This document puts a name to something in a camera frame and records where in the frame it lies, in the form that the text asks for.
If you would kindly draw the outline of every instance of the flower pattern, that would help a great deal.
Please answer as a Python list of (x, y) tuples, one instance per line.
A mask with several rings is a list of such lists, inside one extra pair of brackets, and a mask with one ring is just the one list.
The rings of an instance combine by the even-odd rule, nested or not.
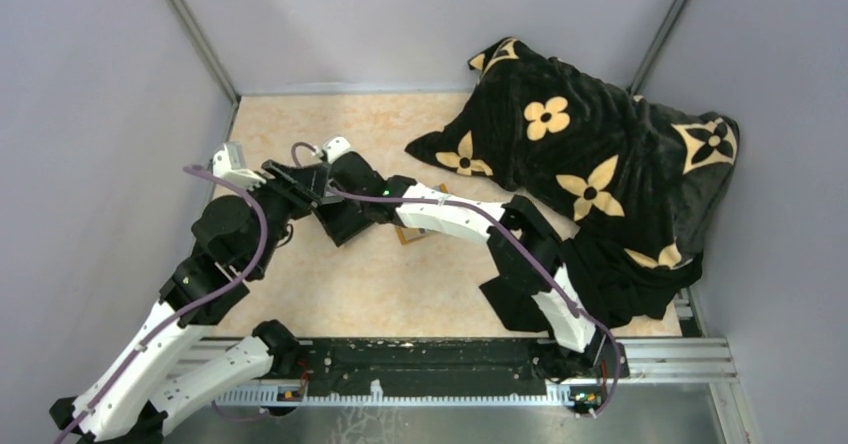
[(437, 152), (436, 160), (445, 167), (456, 169), (457, 174), (470, 176), (472, 172), (482, 172), (487, 176), (492, 175), (492, 168), (482, 159), (474, 157), (474, 142), (471, 140), (471, 131), (459, 141), (456, 152)]
[(492, 54), (492, 58), (489, 59), (489, 63), (486, 64), (486, 68), (483, 69), (483, 75), (489, 72), (489, 69), (495, 65), (496, 62), (500, 62), (506, 59), (518, 59), (518, 54), (515, 53), (515, 43), (518, 42), (518, 39), (514, 37), (510, 37), (509, 39), (504, 39), (500, 46), (495, 50), (495, 53)]
[(527, 139), (538, 141), (550, 132), (560, 132), (571, 122), (571, 116), (565, 112), (568, 100), (564, 97), (552, 97), (544, 104), (531, 102), (524, 108), (524, 119), (530, 121), (527, 126)]
[(736, 161), (736, 136), (721, 118), (706, 124), (672, 124), (671, 127), (686, 145), (683, 174), (710, 164), (725, 162), (732, 165)]
[(676, 242), (672, 242), (668, 246), (664, 247), (656, 259), (632, 249), (624, 249), (624, 252), (626, 252), (627, 255), (636, 262), (636, 264), (639, 264), (642, 267), (647, 267), (648, 269), (656, 269), (657, 267), (676, 269), (677, 267), (680, 267), (680, 261), (683, 259), (683, 256), (680, 255), (680, 250), (677, 249)]
[(612, 194), (604, 190), (612, 182), (617, 164), (618, 156), (612, 156), (598, 164), (585, 180), (569, 174), (556, 176), (560, 187), (577, 196), (574, 201), (574, 222), (586, 217), (592, 207), (597, 207), (608, 216), (624, 217), (624, 208)]

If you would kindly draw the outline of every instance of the enclosure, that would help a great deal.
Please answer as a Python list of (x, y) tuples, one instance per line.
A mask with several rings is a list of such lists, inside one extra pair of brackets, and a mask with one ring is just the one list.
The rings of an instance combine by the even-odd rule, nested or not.
[[(460, 397), (376, 406), (372, 394), (258, 423), (204, 407), (165, 442), (841, 442), (848, 0), (2, 2), (3, 442), (51, 442), (50, 404), (132, 338), (224, 193), (181, 168), (225, 141), (258, 168), (342, 135), (383, 175), (508, 201), (495, 182), (404, 152), (463, 110), (478, 84), (467, 61), (507, 36), (637, 102), (739, 124), (703, 277), (662, 319), (614, 329), (631, 374), (609, 414)], [(518, 193), (574, 236), (571, 219)], [(543, 337), (502, 325), (478, 290), (493, 273), (486, 248), (459, 239), (401, 246), (383, 226), (337, 248), (302, 219), (178, 369), (268, 319), (332, 345)], [(257, 404), (228, 396), (245, 415)]]

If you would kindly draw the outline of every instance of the white robotic arm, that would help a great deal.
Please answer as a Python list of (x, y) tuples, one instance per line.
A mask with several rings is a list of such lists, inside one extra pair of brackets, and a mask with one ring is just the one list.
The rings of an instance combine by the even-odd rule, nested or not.
[[(227, 143), (215, 154), (215, 177), (209, 179), (245, 194), (245, 199), (255, 199), (256, 205), (251, 204), (254, 209), (237, 196), (210, 202), (192, 226), (197, 238), (192, 255), (160, 290), (159, 301), (137, 335), (91, 388), (77, 397), (60, 399), (51, 408), (51, 416), (60, 428), (82, 435), (84, 442), (136, 442), (125, 439), (140, 435), (153, 436), (149, 442), (156, 442), (156, 436), (161, 440), (187, 416), (233, 387), (270, 371), (290, 373), (297, 360), (298, 342), (282, 324), (269, 321), (223, 356), (189, 374), (166, 380), (180, 356), (247, 295), (244, 284), (181, 314), (152, 340), (147, 335), (178, 309), (235, 284), (228, 282), (229, 277), (222, 270), (248, 267), (245, 263), (250, 255), (254, 255), (251, 263), (258, 265), (247, 271), (245, 280), (262, 279), (277, 243), (290, 237), (290, 219), (313, 212), (319, 219), (328, 219), (320, 212), (320, 206), (328, 202), (328, 189), (342, 197), (367, 201), (357, 207), (352, 202), (336, 200), (336, 204), (353, 206), (358, 219), (365, 223), (363, 228), (372, 222), (392, 222), (486, 245), (500, 275), (482, 288), (507, 289), (521, 299), (535, 302), (537, 312), (544, 316), (546, 327), (561, 348), (594, 356), (590, 360), (597, 358), (603, 340), (599, 341), (599, 333), (585, 312), (577, 314), (574, 306), (580, 308), (580, 300), (558, 254), (559, 238), (529, 200), (516, 196), (509, 203), (477, 202), (435, 191), (409, 178), (395, 176), (384, 180), (340, 137), (327, 141), (317, 151), (324, 158), (323, 164), (291, 168), (268, 161), (262, 166), (263, 173), (244, 167), (237, 144)], [(385, 202), (388, 198), (380, 201), (384, 196), (395, 202)], [(339, 219), (349, 220), (350, 210), (348, 207), (348, 214), (341, 214)], [(332, 236), (331, 226), (324, 220), (322, 223)], [(502, 233), (493, 232), (498, 226), (520, 229), (521, 245), (513, 247), (515, 242), (508, 243), (508, 238), (501, 235), (508, 234), (503, 229)], [(267, 231), (267, 242), (257, 237), (260, 231)], [(266, 242), (264, 247), (257, 246), (262, 242)], [(517, 253), (519, 248), (533, 257), (522, 257)], [(544, 267), (542, 272), (537, 272), (541, 267), (531, 269), (529, 261)], [(554, 292), (547, 274), (558, 284), (558, 292)], [(499, 316), (506, 325), (504, 317), (500, 313)], [(135, 354), (134, 360), (127, 365), (130, 354)]]

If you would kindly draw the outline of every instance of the red wire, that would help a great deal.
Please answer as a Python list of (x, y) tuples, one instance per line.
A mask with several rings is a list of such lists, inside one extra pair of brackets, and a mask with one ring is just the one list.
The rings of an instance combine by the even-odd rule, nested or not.
[(607, 361), (601, 361), (601, 397), (607, 397)]

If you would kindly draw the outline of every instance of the cable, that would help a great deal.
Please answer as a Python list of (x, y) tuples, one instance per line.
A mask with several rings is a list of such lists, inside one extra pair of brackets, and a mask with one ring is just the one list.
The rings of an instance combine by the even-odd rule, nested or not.
[(598, 417), (606, 409), (607, 404), (610, 402), (610, 400), (612, 400), (612, 396), (615, 393), (615, 388), (618, 386), (618, 379), (621, 377), (621, 358), (622, 358), (622, 356), (621, 356), (621, 350), (618, 348), (618, 344), (616, 343), (615, 336), (612, 334), (612, 331), (610, 331), (607, 326), (605, 326), (603, 323), (601, 323), (600, 321), (598, 321), (597, 319), (592, 317), (588, 312), (586, 312), (585, 309), (578, 307), (577, 303), (574, 302), (573, 300), (571, 300), (570, 297), (568, 297), (568, 294), (566, 294), (565, 290), (562, 287), (560, 287), (559, 284), (557, 284), (557, 282), (554, 280), (553, 277), (551, 277), (551, 275), (544, 268), (544, 266), (542, 266), (542, 264), (538, 260), (536, 260), (535, 257), (533, 257), (533, 254), (531, 254), (530, 251), (528, 251), (527, 248), (525, 248), (521, 244), (521, 242), (519, 242), (518, 239), (515, 238), (515, 236), (509, 231), (509, 229), (504, 227), (504, 225), (501, 224), (497, 219), (492, 217), (489, 213), (487, 213), (483, 209), (480, 209), (479, 207), (475, 206), (474, 204), (470, 204), (470, 203), (463, 202), (463, 201), (451, 201), (451, 200), (439, 201), (437, 199), (426, 199), (426, 198), (419, 198), (419, 197), (360, 196), (360, 195), (357, 195), (357, 194), (350, 194), (348, 192), (336, 189), (332, 186), (328, 186), (327, 189), (330, 193), (335, 194), (337, 196), (343, 197), (345, 199), (352, 199), (354, 201), (361, 201), (361, 202), (372, 202), (372, 203), (377, 203), (377, 204), (431, 204), (431, 205), (445, 205), (445, 206), (452, 206), (452, 207), (461, 207), (463, 209), (469, 209), (471, 211), (474, 211), (475, 213), (479, 214), (484, 219), (489, 221), (489, 223), (492, 226), (494, 226), (494, 228), (497, 229), (498, 232), (500, 232), (509, 241), (509, 243), (512, 244), (513, 247), (515, 247), (515, 249), (518, 251), (518, 253), (521, 254), (521, 256), (524, 257), (524, 259), (526, 259), (527, 262), (530, 263), (530, 265), (533, 267), (533, 269), (537, 273), (539, 273), (539, 275), (542, 276), (543, 279), (545, 279), (545, 282), (547, 282), (548, 285), (550, 285), (551, 288), (554, 289), (557, 292), (557, 294), (560, 295), (560, 297), (562, 297), (562, 299), (565, 301), (566, 306), (568, 307), (568, 310), (571, 312), (572, 317), (576, 318), (578, 316), (582, 316), (585, 319), (587, 319), (589, 322), (594, 324), (598, 329), (600, 329), (601, 332), (606, 334), (607, 338), (610, 341), (610, 344), (612, 344), (613, 351), (615, 352), (615, 371), (614, 371), (614, 374), (613, 374), (612, 385), (610, 385), (609, 392), (607, 393), (607, 399), (605, 399), (601, 403), (601, 405), (598, 406), (597, 411), (592, 412), (592, 416)]
[(305, 147), (305, 148), (309, 149), (310, 151), (312, 151), (313, 155), (317, 151), (315, 146), (313, 146), (312, 144), (310, 144), (308, 142), (297, 141), (294, 144), (292, 144), (292, 161), (294, 161), (294, 165), (297, 166), (297, 167), (303, 167), (303, 166), (300, 165), (300, 161), (297, 159), (297, 149), (300, 148), (300, 147)]
[(284, 237), (280, 242), (277, 243), (277, 249), (285, 246), (290, 243), (292, 238), (294, 237), (294, 226), (291, 223), (286, 225), (286, 237)]
[(101, 386), (100, 391), (94, 395), (94, 397), (88, 402), (86, 405), (86, 409), (73, 420), (70, 424), (68, 424), (62, 432), (59, 434), (59, 437), (53, 441), (53, 444), (61, 444), (62, 441), (65, 440), (68, 435), (71, 434), (77, 426), (89, 415), (89, 411), (93, 410), (97, 404), (103, 399), (107, 392), (109, 392), (115, 383), (120, 379), (120, 377), (126, 372), (127, 368), (129, 368), (130, 364), (135, 360), (136, 356), (139, 354), (139, 349), (145, 349), (148, 344), (150, 344), (153, 339), (156, 338), (163, 330), (165, 330), (172, 323), (177, 321), (182, 316), (188, 314), (189, 312), (197, 309), (200, 306), (205, 305), (208, 302), (214, 301), (215, 299), (223, 296), (224, 294), (230, 292), (241, 284), (244, 279), (250, 275), (253, 269), (259, 264), (259, 259), (262, 258), (262, 251), (265, 249), (265, 243), (268, 241), (268, 221), (265, 218), (265, 212), (262, 210), (262, 207), (256, 202), (256, 199), (253, 198), (246, 190), (230, 184), (229, 182), (215, 177), (211, 172), (207, 171), (203, 166), (198, 164), (192, 164), (190, 166), (183, 167), (183, 171), (191, 174), (192, 176), (199, 177), (201, 179), (205, 179), (207, 181), (218, 184), (219, 186), (225, 187), (236, 194), (238, 194), (245, 202), (253, 209), (253, 212), (256, 213), (257, 219), (259, 219), (259, 244), (256, 247), (256, 252), (253, 254), (253, 258), (247, 264), (247, 266), (236, 276), (234, 277), (227, 285), (217, 289), (216, 291), (207, 294), (206, 296), (193, 301), (185, 306), (181, 307), (179, 310), (168, 316), (168, 318), (164, 319), (160, 322), (156, 327), (154, 327), (146, 336), (144, 336), (139, 342), (138, 345), (135, 346), (135, 349), (127, 354), (127, 357), (121, 362), (115, 372), (109, 376), (109, 379)]

